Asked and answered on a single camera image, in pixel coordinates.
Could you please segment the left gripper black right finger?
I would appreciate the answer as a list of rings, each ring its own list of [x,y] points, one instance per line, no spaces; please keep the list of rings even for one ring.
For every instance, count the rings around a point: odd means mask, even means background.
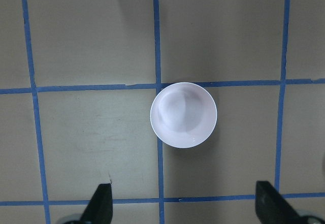
[[[293,207],[268,181],[257,181],[255,212],[261,223],[302,223]]]

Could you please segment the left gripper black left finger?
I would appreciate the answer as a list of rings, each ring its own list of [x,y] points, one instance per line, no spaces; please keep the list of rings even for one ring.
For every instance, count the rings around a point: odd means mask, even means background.
[[[99,184],[79,221],[81,223],[110,224],[112,217],[113,199],[111,184]]]

